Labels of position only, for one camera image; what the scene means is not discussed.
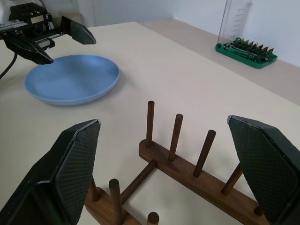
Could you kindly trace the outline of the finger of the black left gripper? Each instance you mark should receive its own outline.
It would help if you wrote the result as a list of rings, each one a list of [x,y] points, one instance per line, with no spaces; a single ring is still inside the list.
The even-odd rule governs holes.
[[[65,16],[61,17],[60,31],[65,35],[71,36],[73,40],[83,45],[96,44],[96,39],[84,25]]]
[[[36,43],[16,35],[3,36],[8,49],[39,65],[52,64],[53,59]]]

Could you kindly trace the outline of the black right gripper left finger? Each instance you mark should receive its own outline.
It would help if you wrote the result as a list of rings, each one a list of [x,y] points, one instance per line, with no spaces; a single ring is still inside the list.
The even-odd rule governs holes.
[[[2,225],[76,225],[92,180],[100,120],[61,132],[0,211]]]

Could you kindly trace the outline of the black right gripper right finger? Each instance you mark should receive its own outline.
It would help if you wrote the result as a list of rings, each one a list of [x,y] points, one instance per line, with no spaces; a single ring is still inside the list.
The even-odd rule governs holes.
[[[272,225],[300,223],[300,151],[276,127],[227,119],[244,177]]]

